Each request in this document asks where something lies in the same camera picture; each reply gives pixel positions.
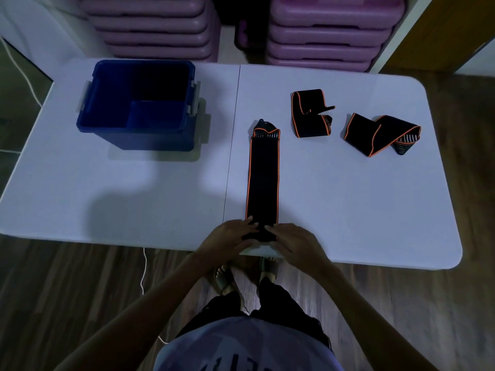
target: white wall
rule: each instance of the white wall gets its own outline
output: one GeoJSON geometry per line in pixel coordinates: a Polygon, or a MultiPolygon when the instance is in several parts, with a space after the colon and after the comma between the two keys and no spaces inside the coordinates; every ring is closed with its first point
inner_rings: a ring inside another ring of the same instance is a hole
{"type": "Polygon", "coordinates": [[[495,77],[495,39],[478,51],[455,74],[495,77]]]}
{"type": "Polygon", "coordinates": [[[406,0],[407,9],[404,18],[402,18],[402,22],[399,22],[393,29],[392,38],[389,39],[388,43],[384,44],[382,52],[370,69],[370,73],[380,72],[392,56],[393,52],[399,47],[399,44],[418,21],[419,17],[421,17],[421,14],[423,14],[428,5],[430,5],[431,1],[432,0],[406,0]]]}
{"type": "Polygon", "coordinates": [[[75,57],[109,53],[76,0],[0,0],[0,35],[52,79],[75,57]]]}

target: black compression wrap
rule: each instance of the black compression wrap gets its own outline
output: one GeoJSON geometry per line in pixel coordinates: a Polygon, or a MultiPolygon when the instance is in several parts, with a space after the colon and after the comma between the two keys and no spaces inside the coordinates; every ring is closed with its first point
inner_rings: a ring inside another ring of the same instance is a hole
{"type": "Polygon", "coordinates": [[[332,118],[320,113],[334,109],[325,104],[323,90],[296,91],[292,94],[292,122],[298,138],[329,136],[332,118]]]}
{"type": "Polygon", "coordinates": [[[421,126],[391,116],[375,121],[354,113],[347,125],[344,139],[368,157],[392,145],[404,155],[419,140],[421,126]]]}
{"type": "Polygon", "coordinates": [[[259,233],[244,237],[260,242],[277,238],[265,229],[278,221],[280,130],[259,120],[251,137],[249,180],[247,184],[246,218],[253,216],[252,223],[259,223],[259,233]]]}

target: foot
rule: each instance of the foot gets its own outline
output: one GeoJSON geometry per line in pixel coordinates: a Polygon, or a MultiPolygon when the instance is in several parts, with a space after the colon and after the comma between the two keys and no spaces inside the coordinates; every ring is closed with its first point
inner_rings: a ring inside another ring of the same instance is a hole
{"type": "Polygon", "coordinates": [[[259,267],[261,274],[259,275],[259,282],[267,277],[271,282],[275,282],[278,273],[278,261],[276,258],[261,258],[259,261],[259,267]]]}
{"type": "Polygon", "coordinates": [[[241,297],[241,311],[244,309],[244,297],[241,294],[235,280],[232,275],[232,271],[225,264],[217,269],[215,273],[215,281],[220,288],[221,295],[227,295],[233,291],[238,292],[239,297],[241,297]]]}

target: white folding table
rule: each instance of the white folding table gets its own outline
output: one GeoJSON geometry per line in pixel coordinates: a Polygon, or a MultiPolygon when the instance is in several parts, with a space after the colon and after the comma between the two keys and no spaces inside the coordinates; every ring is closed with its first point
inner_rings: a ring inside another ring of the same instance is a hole
{"type": "MultiPolygon", "coordinates": [[[[279,222],[314,232],[336,262],[441,269],[462,247],[424,88],[414,79],[195,63],[201,102],[192,152],[122,151],[76,127],[98,60],[61,68],[0,200],[15,237],[194,250],[243,218],[249,141],[259,118],[281,130],[279,222]],[[290,95],[321,88],[332,135],[298,139],[290,95]],[[368,158],[342,139],[350,114],[422,126],[404,156],[368,158]]],[[[267,246],[251,255],[274,255],[267,246]]]]}

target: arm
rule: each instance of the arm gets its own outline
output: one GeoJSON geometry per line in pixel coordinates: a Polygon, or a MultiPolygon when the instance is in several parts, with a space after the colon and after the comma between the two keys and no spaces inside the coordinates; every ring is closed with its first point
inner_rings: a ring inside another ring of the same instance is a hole
{"type": "Polygon", "coordinates": [[[70,354],[55,371],[136,370],[182,299],[211,268],[220,266],[257,241],[252,218],[221,224],[157,286],[128,306],[70,354]]]}
{"type": "Polygon", "coordinates": [[[294,224],[267,230],[278,237],[272,247],[313,277],[335,302],[374,370],[438,371],[353,288],[312,233],[294,224]]]}

